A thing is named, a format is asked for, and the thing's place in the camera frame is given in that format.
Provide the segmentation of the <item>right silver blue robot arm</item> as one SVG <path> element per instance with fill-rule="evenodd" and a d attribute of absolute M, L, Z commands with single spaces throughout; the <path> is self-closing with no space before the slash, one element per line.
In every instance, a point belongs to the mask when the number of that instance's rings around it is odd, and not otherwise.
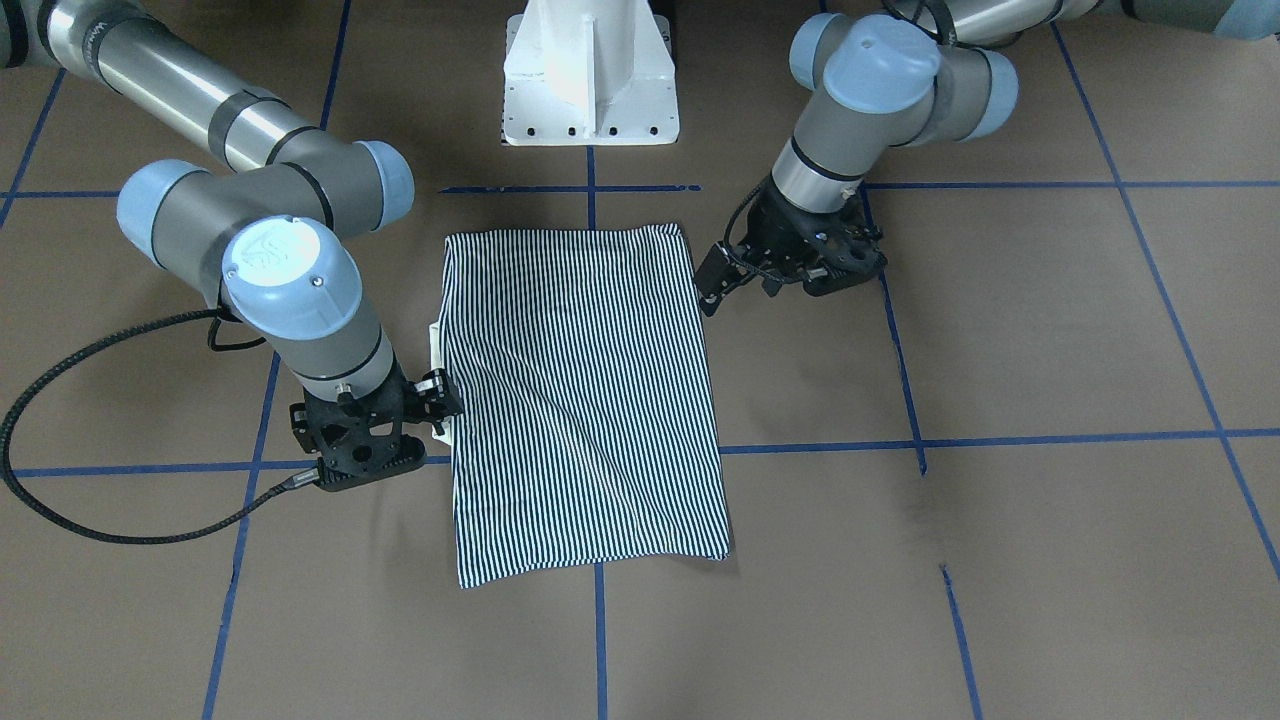
<path fill-rule="evenodd" d="M 460 411 L 442 372 L 404 378 L 344 247 L 412 208 L 412 170 L 396 149 L 339 141 L 136 1 L 5 1 L 3 64 L 99 83 L 229 169 L 151 163 L 122 188 L 116 222 L 152 264 L 274 347 L 303 386 L 306 427 L 442 430 Z"/>

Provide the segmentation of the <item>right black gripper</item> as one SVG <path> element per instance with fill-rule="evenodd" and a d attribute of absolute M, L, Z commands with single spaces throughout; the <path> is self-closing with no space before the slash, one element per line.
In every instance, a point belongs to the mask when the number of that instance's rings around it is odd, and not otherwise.
<path fill-rule="evenodd" d="M 451 419 L 463 411 L 445 369 L 413 383 L 401 364 L 369 364 L 347 375 L 311 379 L 300 404 L 302 441 L 397 441 L 406 421 L 425 423 L 433 437 L 452 437 Z"/>

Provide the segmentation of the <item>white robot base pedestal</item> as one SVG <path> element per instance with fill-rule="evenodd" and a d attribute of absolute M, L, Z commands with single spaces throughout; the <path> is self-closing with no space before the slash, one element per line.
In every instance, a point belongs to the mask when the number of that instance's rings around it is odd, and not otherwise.
<path fill-rule="evenodd" d="M 500 132 L 515 147 L 678 141 L 672 1 L 529 1 L 506 22 Z"/>

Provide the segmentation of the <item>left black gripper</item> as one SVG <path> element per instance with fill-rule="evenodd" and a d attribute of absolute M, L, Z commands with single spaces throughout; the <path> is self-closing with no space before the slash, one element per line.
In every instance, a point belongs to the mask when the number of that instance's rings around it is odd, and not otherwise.
<path fill-rule="evenodd" d="M 764 179 L 748 213 L 745 243 L 718 241 L 699 264 L 694 283 L 699 309 L 714 316 L 724 299 L 762 270 L 785 281 L 818 281 L 851 270 L 850 233 L 840 211 L 809 211 Z"/>

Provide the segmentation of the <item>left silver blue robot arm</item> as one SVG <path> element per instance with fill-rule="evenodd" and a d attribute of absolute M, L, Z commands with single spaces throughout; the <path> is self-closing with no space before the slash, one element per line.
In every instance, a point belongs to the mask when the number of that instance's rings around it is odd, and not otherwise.
<path fill-rule="evenodd" d="M 753 281 L 768 295 L 799 284 L 820 297 L 876 279 L 887 260 L 858 202 L 867 173 L 890 149 L 996 132 L 1020 92 L 1001 46 L 1097 13 L 1245 41 L 1279 23 L 1275 1 L 884 1 L 858 18 L 809 18 L 788 63 L 812 96 L 739 206 L 744 237 L 724 236 L 696 269 L 701 313 Z"/>

